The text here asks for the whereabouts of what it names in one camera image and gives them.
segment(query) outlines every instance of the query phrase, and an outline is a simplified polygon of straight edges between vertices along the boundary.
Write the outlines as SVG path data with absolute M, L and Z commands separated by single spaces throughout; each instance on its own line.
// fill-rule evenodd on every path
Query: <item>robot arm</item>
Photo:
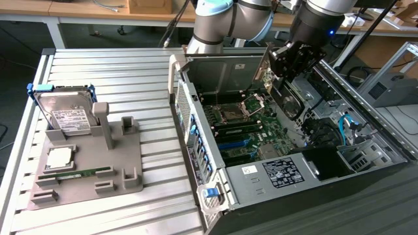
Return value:
M 320 49 L 331 40 L 356 0 L 307 0 L 299 8 L 289 40 L 283 48 L 268 52 L 269 68 L 276 77 L 292 80 L 324 58 Z
M 261 40 L 272 17 L 271 0 L 199 0 L 186 53 L 221 53 L 224 36 Z

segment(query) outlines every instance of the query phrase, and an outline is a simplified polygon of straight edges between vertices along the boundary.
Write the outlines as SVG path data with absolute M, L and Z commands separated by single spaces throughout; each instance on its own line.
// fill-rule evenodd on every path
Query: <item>hard drive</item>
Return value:
M 89 134 L 89 127 L 98 125 L 92 115 L 92 103 L 96 102 L 93 86 L 38 85 L 33 91 L 28 86 L 28 94 L 38 105 L 50 129 L 60 129 L 66 136 L 73 136 Z

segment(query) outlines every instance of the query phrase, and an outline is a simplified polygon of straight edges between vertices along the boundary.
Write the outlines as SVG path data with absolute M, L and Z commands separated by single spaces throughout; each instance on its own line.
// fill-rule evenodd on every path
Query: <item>warning label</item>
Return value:
M 263 163 L 272 186 L 276 188 L 300 183 L 304 181 L 300 172 L 291 158 L 284 158 Z
M 52 111 L 62 132 L 89 130 L 84 109 Z

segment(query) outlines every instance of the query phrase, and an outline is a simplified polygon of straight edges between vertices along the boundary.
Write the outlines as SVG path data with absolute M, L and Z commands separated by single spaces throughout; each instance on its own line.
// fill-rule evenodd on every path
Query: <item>motherboard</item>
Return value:
M 249 94 L 241 102 L 203 105 L 227 166 L 287 155 L 295 145 L 276 118 L 269 96 Z

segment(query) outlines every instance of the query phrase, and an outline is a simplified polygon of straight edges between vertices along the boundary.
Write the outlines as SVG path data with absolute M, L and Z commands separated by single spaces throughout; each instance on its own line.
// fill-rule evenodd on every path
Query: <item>desk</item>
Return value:
M 125 0 L 100 0 L 108 5 L 125 4 Z M 178 11 L 182 0 L 173 0 L 173 14 L 129 14 L 126 8 L 113 12 L 96 6 L 92 0 L 74 0 L 72 3 L 53 2 L 50 0 L 0 0 L 0 20 L 42 22 L 48 26 L 50 37 L 56 48 L 65 48 L 64 38 L 60 31 L 60 23 L 65 24 L 110 24 L 110 25 L 137 25 L 137 26 L 162 26 Z M 196 15 L 192 5 L 188 5 L 177 27 L 193 27 Z M 293 16 L 275 14 L 271 30 L 288 32 L 293 21 Z M 359 42 L 372 22 L 365 22 L 361 27 L 355 26 L 349 32 L 353 35 L 339 59 L 333 66 L 337 66 L 349 51 Z M 341 27 L 336 34 L 345 34 L 349 27 Z M 415 31 L 400 31 L 381 22 L 371 35 L 391 37 L 418 37 Z M 236 47 L 241 47 L 244 40 L 236 40 Z

